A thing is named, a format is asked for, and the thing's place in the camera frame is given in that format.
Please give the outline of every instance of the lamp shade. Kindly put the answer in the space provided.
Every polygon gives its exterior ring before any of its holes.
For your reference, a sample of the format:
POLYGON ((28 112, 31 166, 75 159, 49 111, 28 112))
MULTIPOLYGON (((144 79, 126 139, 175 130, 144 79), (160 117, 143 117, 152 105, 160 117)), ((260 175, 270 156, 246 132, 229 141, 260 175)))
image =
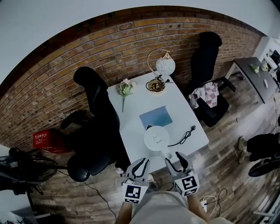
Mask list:
POLYGON ((171 75, 175 71, 175 62, 168 52, 157 60, 156 69, 160 75, 171 75))

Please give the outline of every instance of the white cable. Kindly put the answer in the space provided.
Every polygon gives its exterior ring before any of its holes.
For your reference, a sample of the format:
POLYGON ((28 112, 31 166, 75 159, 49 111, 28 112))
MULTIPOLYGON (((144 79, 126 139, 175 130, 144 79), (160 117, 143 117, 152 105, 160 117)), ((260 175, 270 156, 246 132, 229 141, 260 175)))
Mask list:
POLYGON ((214 198, 214 199, 215 199, 215 207, 214 207, 213 211, 211 212, 211 215, 212 215, 212 214, 213 214, 213 212, 215 211, 216 206, 217 206, 217 199, 216 199, 216 197, 215 197, 215 196, 212 196, 212 195, 206 195, 206 196, 202 199, 202 201, 204 201, 204 199, 205 199, 205 198, 207 198, 207 197, 212 197, 212 198, 214 198))

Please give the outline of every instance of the shoe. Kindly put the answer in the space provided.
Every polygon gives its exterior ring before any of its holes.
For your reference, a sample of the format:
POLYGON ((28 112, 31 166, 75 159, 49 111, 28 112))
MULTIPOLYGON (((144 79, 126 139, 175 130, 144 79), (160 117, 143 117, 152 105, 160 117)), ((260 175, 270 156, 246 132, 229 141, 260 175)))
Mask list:
POLYGON ((242 164, 245 161, 245 157, 246 157, 246 153, 244 153, 243 151, 240 153, 239 158, 238 158, 238 163, 242 164))
POLYGON ((238 149, 244 153, 247 152, 247 141, 243 138, 243 136, 240 136, 239 138, 238 149))
POLYGON ((148 183, 150 183, 150 182, 153 182, 153 183, 155 183, 155 181, 154 181, 154 177, 153 177, 153 175, 152 174, 150 174, 149 173, 149 175, 148 175, 148 181, 147 181, 148 183))

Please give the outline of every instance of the flower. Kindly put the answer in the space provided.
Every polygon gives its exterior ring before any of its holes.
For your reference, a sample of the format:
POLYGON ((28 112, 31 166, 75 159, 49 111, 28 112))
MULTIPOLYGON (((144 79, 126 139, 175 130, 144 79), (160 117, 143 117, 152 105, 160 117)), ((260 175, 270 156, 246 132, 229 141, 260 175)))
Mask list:
POLYGON ((124 82, 125 84, 127 84, 127 85, 130 84, 130 81, 129 81, 128 79, 124 79, 123 82, 124 82))
POLYGON ((117 88, 119 94, 122 95, 122 112, 123 112, 124 101, 127 96, 132 94, 131 89, 133 88, 133 84, 132 82, 130 82, 130 80, 124 79, 117 88))

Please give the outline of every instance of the cable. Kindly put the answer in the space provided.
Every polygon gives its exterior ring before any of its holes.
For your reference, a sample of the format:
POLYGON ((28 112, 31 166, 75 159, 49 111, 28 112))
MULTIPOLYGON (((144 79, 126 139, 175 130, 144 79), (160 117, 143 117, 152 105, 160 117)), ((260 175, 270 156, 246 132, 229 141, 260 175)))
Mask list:
MULTIPOLYGON (((64 175, 66 175, 66 176, 69 176, 68 174, 63 173, 63 172, 61 172, 61 171, 59 171, 59 170, 57 170, 57 171, 60 172, 60 173, 62 173, 62 174, 64 174, 64 175)), ((106 199, 105 199, 104 197, 101 196, 101 194, 99 193, 99 191, 98 191, 97 189, 93 188, 93 187, 90 187, 90 186, 89 186, 88 184, 86 184, 85 182, 83 182, 83 183, 84 183, 86 186, 88 186, 89 188, 91 188, 91 189, 97 191, 98 195, 107 203, 109 210, 114 214, 115 219, 117 220, 117 216, 116 216, 116 214, 111 210, 111 208, 110 208, 110 206, 109 206, 109 204, 108 204, 108 201, 106 201, 106 199)))
POLYGON ((160 91, 164 90, 164 88, 165 88, 165 81, 160 76, 156 77, 156 79, 157 79, 157 82, 152 84, 151 89, 149 89, 147 87, 147 84, 150 81, 146 83, 146 89, 147 90, 149 90, 151 92, 160 92, 160 91))
MULTIPOLYGON (((59 171, 59 170, 56 170, 56 171, 58 171, 59 173, 62 173, 62 172, 59 171)), ((68 174, 66 174, 66 173, 62 173, 62 174, 66 175, 66 176, 70 176, 70 175, 68 175, 68 174)))
POLYGON ((216 198, 215 196, 212 196, 212 195, 206 195, 206 196, 202 199, 202 201, 204 201, 204 199, 207 198, 207 197, 213 197, 213 198, 215 199, 215 202, 216 202, 216 203, 215 203, 215 207, 214 207, 213 211, 211 212, 211 215, 212 215, 213 212, 215 211, 216 206, 217 206, 217 198, 216 198))
POLYGON ((175 82, 171 82, 169 79, 167 79, 167 80, 165 81, 165 83, 175 83, 175 82))
POLYGON ((93 187, 90 187, 90 186, 89 186, 88 184, 86 184, 85 182, 83 182, 83 183, 84 183, 86 186, 88 186, 89 188, 91 188, 91 189, 97 191, 97 193, 99 194, 99 196, 107 203, 109 210, 114 214, 115 219, 117 220, 117 216, 116 216, 116 214, 110 209, 110 206, 109 206, 109 204, 108 204, 108 201, 106 201, 106 199, 105 199, 104 197, 101 196, 101 194, 99 193, 99 191, 98 191, 97 189, 93 188, 93 187))
POLYGON ((0 161, 0 163, 4 163, 4 164, 6 164, 7 166, 10 167, 10 165, 8 163, 4 162, 4 161, 0 161))
POLYGON ((186 141, 186 139, 187 139, 188 137, 191 136, 192 131, 194 131, 195 129, 196 129, 196 126, 195 126, 195 125, 192 126, 191 130, 190 130, 190 131, 187 131, 187 132, 185 133, 185 136, 182 138, 181 141, 179 141, 178 143, 176 143, 176 144, 174 144, 174 145, 168 145, 168 147, 175 146, 175 145, 179 145, 179 144, 180 144, 180 145, 184 144, 184 142, 186 141))
POLYGON ((224 198, 227 196, 227 194, 228 194, 228 190, 225 189, 225 188, 223 188, 223 189, 220 191, 220 193, 218 194, 218 200, 215 200, 215 201, 211 201, 211 202, 209 202, 209 203, 206 203, 206 205, 209 205, 209 204, 214 203, 214 202, 217 202, 217 203, 218 203, 218 205, 219 205, 219 213, 216 215, 216 217, 219 217, 220 214, 221 214, 221 205, 220 205, 220 201, 221 201, 222 199, 224 199, 224 198), (226 191, 226 194, 225 194, 222 198, 220 198, 220 195, 221 195, 221 193, 223 192, 223 190, 226 191))
POLYGON ((277 125, 276 127, 274 127, 274 128, 272 129, 272 131, 270 132, 270 134, 271 134, 277 127, 279 127, 279 125, 277 125))

